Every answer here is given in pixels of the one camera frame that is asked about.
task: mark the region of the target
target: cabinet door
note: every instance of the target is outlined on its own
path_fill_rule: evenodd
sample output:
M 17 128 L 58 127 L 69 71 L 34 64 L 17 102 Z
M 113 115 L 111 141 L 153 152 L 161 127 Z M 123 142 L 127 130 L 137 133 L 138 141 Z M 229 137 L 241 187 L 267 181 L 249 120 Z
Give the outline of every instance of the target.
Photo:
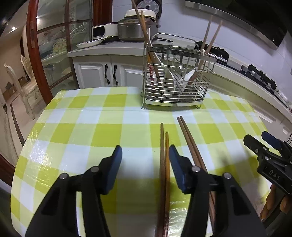
M 113 55 L 111 59 L 114 85 L 142 88 L 143 57 Z
M 109 56 L 85 56 L 73 58 L 80 89 L 114 86 Z

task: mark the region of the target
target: wire basket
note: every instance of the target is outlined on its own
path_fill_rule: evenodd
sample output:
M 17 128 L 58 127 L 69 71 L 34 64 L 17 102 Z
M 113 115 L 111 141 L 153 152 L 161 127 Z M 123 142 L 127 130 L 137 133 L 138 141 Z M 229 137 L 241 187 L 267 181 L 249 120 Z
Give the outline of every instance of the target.
M 166 33 L 157 33 L 152 39 L 159 34 L 190 40 L 194 48 L 144 43 L 142 109 L 149 104 L 173 107 L 201 104 L 209 86 L 207 76 L 214 74 L 216 58 L 201 52 L 193 39 Z M 149 63 L 149 54 L 157 59 L 156 63 Z

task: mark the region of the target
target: silver bolt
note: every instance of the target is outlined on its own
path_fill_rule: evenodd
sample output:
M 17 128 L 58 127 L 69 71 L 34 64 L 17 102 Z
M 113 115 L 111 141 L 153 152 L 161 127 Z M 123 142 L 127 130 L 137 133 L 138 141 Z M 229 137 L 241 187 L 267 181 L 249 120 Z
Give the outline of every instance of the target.
M 66 174 L 66 173 L 62 173 L 59 176 L 59 178 L 62 179 L 62 180 L 66 179 L 67 177 L 68 177 L 68 174 Z
M 200 169 L 200 167 L 198 167 L 198 166 L 193 166 L 193 167 L 192 167 L 192 171 L 193 171 L 193 172 L 198 173 L 200 170 L 201 170 L 201 169 Z
M 90 169 L 90 171 L 91 171 L 92 173 L 96 173 L 96 172 L 99 171 L 99 167 L 98 167 L 98 166 L 94 166 L 94 167 L 92 167 L 92 168 Z
M 228 180 L 232 178 L 232 175 L 230 173 L 224 173 L 223 176 Z

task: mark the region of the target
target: checkered tablecloth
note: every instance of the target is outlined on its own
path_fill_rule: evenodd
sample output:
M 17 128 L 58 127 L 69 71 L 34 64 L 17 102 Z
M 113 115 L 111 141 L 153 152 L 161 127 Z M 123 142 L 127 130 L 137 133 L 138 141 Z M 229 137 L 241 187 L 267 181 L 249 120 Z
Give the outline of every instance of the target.
M 170 144 L 191 158 L 176 119 L 180 115 L 208 171 L 230 172 L 260 211 L 269 187 L 256 172 L 258 162 L 244 146 L 243 137 L 251 134 L 263 142 L 260 135 L 265 126 L 247 101 L 209 92 L 200 109 L 153 106 L 142 110 L 141 104 L 140 91 L 134 87 L 61 91 L 54 97 L 34 125 L 13 177 L 11 216 L 21 236 L 59 174 L 84 173 L 110 156 L 117 144 L 123 149 L 122 163 L 113 190 L 102 196 L 111 236 L 154 236 L 161 122 Z M 180 236 L 189 198 L 171 173 L 169 236 Z M 81 213 L 78 193 L 78 229 L 85 236 Z

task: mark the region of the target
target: tiled floor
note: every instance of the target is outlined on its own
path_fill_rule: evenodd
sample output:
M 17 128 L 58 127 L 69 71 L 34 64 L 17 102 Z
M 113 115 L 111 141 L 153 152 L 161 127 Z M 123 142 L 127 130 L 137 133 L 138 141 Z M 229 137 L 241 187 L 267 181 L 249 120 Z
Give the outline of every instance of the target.
M 21 136 L 23 137 L 23 140 L 25 141 L 40 117 L 41 113 L 46 107 L 45 102 L 43 101 L 43 98 L 41 97 L 40 94 L 38 94 L 37 99 L 34 97 L 29 98 L 29 103 L 32 106 L 33 112 L 35 119 L 32 120 L 29 114 L 26 113 L 25 111 L 25 106 L 23 102 L 20 99 L 19 94 L 14 94 L 7 102 L 7 114 L 9 118 L 9 124 L 11 128 L 11 133 L 12 133 L 12 139 L 14 142 L 14 146 L 16 148 L 16 153 L 19 156 L 22 150 L 22 144 L 21 144 Z M 12 116 L 12 111 L 11 111 L 11 106 L 12 104 L 13 107 L 13 112 L 15 115 L 16 123 L 13 119 Z

